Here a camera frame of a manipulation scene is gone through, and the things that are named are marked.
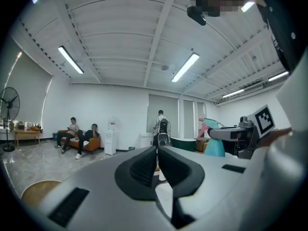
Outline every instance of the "round wooden stool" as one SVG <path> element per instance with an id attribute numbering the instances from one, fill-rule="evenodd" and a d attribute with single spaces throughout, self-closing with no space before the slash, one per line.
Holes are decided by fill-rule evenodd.
<path id="1" fill-rule="evenodd" d="M 60 183 L 61 182 L 57 180 L 42 180 L 36 182 L 24 190 L 21 199 L 27 204 L 37 207 L 41 200 Z"/>

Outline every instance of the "orange sofa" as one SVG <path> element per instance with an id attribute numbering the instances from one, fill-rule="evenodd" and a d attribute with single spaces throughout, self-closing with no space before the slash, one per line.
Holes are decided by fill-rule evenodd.
<path id="1" fill-rule="evenodd" d="M 58 130 L 58 133 L 66 133 L 67 130 Z M 79 146 L 79 138 L 76 135 L 74 138 L 70 139 L 68 145 L 78 148 Z M 84 146 L 83 149 L 89 152 L 92 152 L 101 146 L 101 137 L 89 139 L 89 143 L 87 146 Z"/>

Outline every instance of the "pillow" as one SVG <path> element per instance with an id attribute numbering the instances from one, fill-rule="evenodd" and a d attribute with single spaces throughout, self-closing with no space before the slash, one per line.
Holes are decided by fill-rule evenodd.
<path id="1" fill-rule="evenodd" d="M 36 131 L 36 132 L 40 131 L 40 129 L 38 127 L 30 127 L 30 130 L 33 130 L 33 131 Z"/>

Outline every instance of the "sneaker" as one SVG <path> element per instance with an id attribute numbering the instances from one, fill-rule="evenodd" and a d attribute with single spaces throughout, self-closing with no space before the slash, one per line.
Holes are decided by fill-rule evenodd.
<path id="1" fill-rule="evenodd" d="M 77 153 L 77 155 L 75 156 L 75 159 L 80 159 L 82 157 L 82 155 L 80 155 L 79 153 Z"/>

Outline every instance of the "man sitting on sofa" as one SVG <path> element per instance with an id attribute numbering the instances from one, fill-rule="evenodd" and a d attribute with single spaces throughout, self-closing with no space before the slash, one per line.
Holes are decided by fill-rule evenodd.
<path id="1" fill-rule="evenodd" d="M 67 128 L 68 130 L 67 130 L 66 133 L 58 133 L 58 135 L 57 135 L 57 145 L 55 146 L 55 148 L 62 148 L 61 139 L 63 137 L 66 137 L 63 149 L 61 151 L 62 153 L 66 152 L 66 147 L 69 143 L 69 140 L 74 138 L 76 133 L 79 130 L 79 126 L 76 124 L 76 118 L 75 117 L 71 118 L 71 123 L 72 124 L 69 126 L 69 128 Z"/>
<path id="2" fill-rule="evenodd" d="M 85 135 L 83 135 L 82 130 L 79 130 L 77 135 L 79 137 L 79 147 L 75 159 L 80 159 L 82 148 L 89 143 L 89 139 L 97 138 L 100 134 L 97 132 L 97 125 L 94 123 L 92 124 L 91 130 L 86 131 Z"/>

